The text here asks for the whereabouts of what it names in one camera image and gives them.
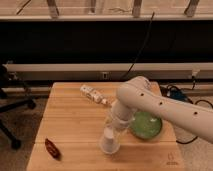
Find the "chair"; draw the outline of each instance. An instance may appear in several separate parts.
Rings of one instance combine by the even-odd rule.
[[[4,99],[7,98],[7,94],[3,91],[2,87],[8,85],[10,83],[10,79],[12,78],[12,75],[10,75],[7,72],[7,69],[2,66],[0,64],[0,98]],[[26,91],[26,84],[19,80],[22,85],[25,88]],[[27,98],[25,100],[13,103],[13,104],[9,104],[6,106],[0,106],[0,116],[3,112],[15,109],[19,106],[23,106],[23,105],[28,105],[28,107],[30,109],[34,109],[36,107],[36,104],[34,103],[34,101],[32,100],[32,98],[30,96],[27,96]],[[3,131],[3,133],[11,140],[11,148],[12,149],[19,149],[21,147],[21,140],[17,139],[10,131],[8,128],[5,127],[5,125],[3,124],[2,120],[0,119],[0,130]]]

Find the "wire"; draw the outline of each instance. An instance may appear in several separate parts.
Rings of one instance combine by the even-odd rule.
[[[195,85],[196,85],[196,81],[195,81],[195,77],[192,77],[192,78],[193,78],[193,86],[192,86],[191,90],[194,90]],[[180,89],[180,88],[178,88],[177,86],[174,86],[174,85],[168,85],[166,87],[166,89],[167,89],[167,96],[168,96],[168,92],[171,93],[171,91],[179,91],[180,93],[182,93],[181,90],[183,90],[183,89]],[[186,96],[185,100],[187,102],[189,102],[191,104],[195,104],[195,105],[198,105],[200,102],[205,102],[205,103],[207,103],[213,109],[213,104],[211,102],[209,102],[208,100],[201,99],[201,100],[197,100],[195,103],[193,103],[193,101],[189,97],[187,97],[187,96]],[[184,142],[184,141],[176,140],[176,142],[178,144],[187,145],[187,144],[190,144],[190,143],[194,142],[197,138],[198,138],[198,136],[195,136],[194,138],[192,138],[189,141],[185,141]]]
[[[186,142],[176,140],[176,143],[182,144],[182,145],[186,145],[186,144],[191,144],[191,143],[194,142],[196,139],[198,139],[198,136],[195,136],[192,140],[186,141]]]
[[[136,55],[132,65],[130,66],[129,70],[120,78],[120,80],[123,80],[126,78],[126,76],[130,73],[130,71],[132,70],[133,66],[135,65],[135,63],[138,61],[138,59],[140,58],[142,52],[144,51],[145,47],[146,47],[146,44],[149,40],[149,37],[150,37],[150,32],[151,32],[151,28],[152,28],[152,21],[154,19],[154,16],[155,16],[155,12],[152,13],[152,17],[150,19],[150,22],[149,22],[149,26],[148,26],[148,29],[147,29],[147,32],[146,32],[146,36],[145,36],[145,39],[143,41],[143,44],[141,46],[141,48],[139,49],[138,51],[138,54]]]

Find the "wooden tabletop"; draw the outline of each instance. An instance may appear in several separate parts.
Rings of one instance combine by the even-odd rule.
[[[120,83],[55,83],[41,121],[28,171],[183,171],[184,165],[171,124],[163,121],[161,133],[150,141],[134,137],[129,131],[122,137],[121,148],[106,155],[99,148],[109,108],[96,104],[80,92],[90,85],[115,100]],[[160,94],[157,83],[152,91]],[[60,161],[46,151],[50,139],[62,153]]]

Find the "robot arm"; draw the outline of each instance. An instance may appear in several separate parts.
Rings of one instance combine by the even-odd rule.
[[[213,143],[213,110],[155,95],[150,91],[150,82],[144,77],[122,84],[117,90],[117,99],[111,109],[113,118],[129,123],[133,109],[137,109]],[[119,129],[119,122],[114,121],[113,125]]]

